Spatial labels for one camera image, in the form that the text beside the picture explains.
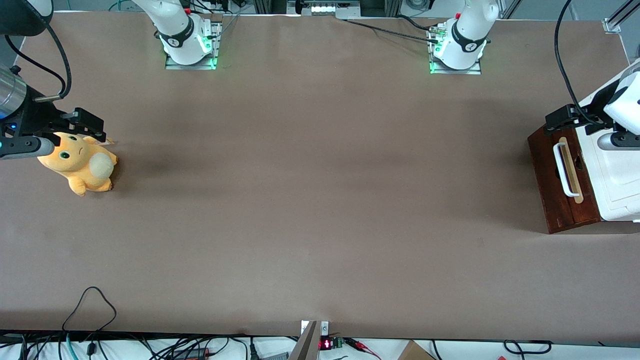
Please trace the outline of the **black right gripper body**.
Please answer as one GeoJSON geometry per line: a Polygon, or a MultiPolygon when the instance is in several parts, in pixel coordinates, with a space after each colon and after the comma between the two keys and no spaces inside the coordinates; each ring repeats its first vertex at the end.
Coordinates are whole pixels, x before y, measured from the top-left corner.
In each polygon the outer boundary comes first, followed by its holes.
{"type": "Polygon", "coordinates": [[[35,102],[35,96],[41,95],[36,89],[27,88],[23,103],[17,110],[0,120],[1,136],[22,137],[41,136],[43,133],[64,132],[76,134],[66,114],[55,107],[52,102],[35,102]]]}

